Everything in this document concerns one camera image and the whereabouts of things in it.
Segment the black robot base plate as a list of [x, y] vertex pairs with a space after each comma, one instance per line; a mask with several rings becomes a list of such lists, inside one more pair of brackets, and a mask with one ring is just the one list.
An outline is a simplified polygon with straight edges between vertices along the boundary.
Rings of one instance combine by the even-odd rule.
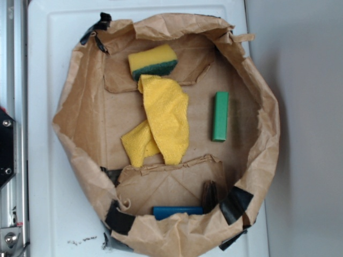
[[14, 176], [15, 157], [15, 124], [6, 110], [1, 107], [1, 132], [0, 132], [0, 162], [1, 162], [1, 190]]

